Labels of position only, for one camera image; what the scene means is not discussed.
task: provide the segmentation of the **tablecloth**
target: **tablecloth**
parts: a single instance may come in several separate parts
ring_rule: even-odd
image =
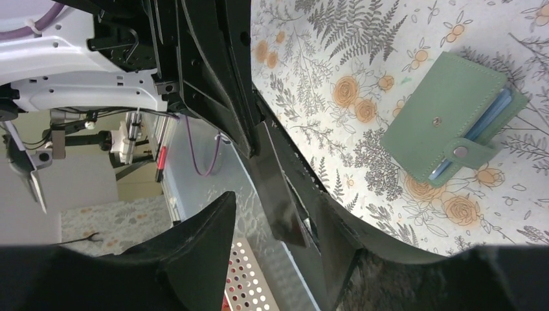
[[[254,83],[330,194],[418,248],[549,244],[549,0],[252,0]],[[442,51],[529,98],[499,154],[442,188],[379,140]]]

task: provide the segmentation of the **white perforated panel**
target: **white perforated panel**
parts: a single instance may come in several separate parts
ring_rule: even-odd
[[[233,311],[279,311],[245,238],[233,240],[225,296]]]

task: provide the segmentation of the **wallet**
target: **wallet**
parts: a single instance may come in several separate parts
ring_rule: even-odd
[[[492,138],[528,102],[516,89],[505,88],[506,82],[504,73],[442,52],[388,127],[381,145],[416,181],[437,188],[462,167],[479,169],[499,151]],[[474,138],[466,138],[471,129],[478,129],[479,119],[486,120],[485,113],[503,92],[510,93],[510,102]],[[441,165],[444,170],[435,174]]]

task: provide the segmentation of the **purple cable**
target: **purple cable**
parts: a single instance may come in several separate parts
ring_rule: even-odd
[[[188,138],[189,138],[189,147],[190,147],[190,154],[192,156],[192,164],[194,165],[194,170],[196,171],[196,174],[200,175],[200,176],[203,176],[203,177],[207,177],[209,176],[213,169],[214,169],[214,166],[216,165],[216,161],[218,159],[218,153],[219,153],[219,145],[220,145],[220,142],[221,142],[221,136],[220,136],[220,133],[218,132],[218,137],[217,137],[217,143],[216,143],[216,153],[214,154],[214,159],[212,160],[212,164],[210,164],[210,168],[208,168],[208,170],[202,174],[200,173],[200,171],[198,170],[198,166],[196,165],[196,157],[194,156],[194,147],[192,145],[192,137],[190,135],[190,126],[189,126],[189,123],[188,123],[188,117],[185,116],[185,122],[187,124],[187,134],[188,134]]]
[[[51,7],[51,9],[46,14],[44,14],[44,16],[42,16],[42,18],[40,18],[34,23],[36,26],[36,29],[43,30],[44,28],[48,27],[53,22],[53,20],[57,17],[57,15],[61,13],[61,10],[63,10],[64,7],[65,5],[62,5],[61,3],[55,3]],[[28,26],[15,29],[15,30],[4,31],[4,32],[0,32],[0,41],[26,37],[26,36],[30,36],[33,33],[34,32],[32,31],[32,29]]]

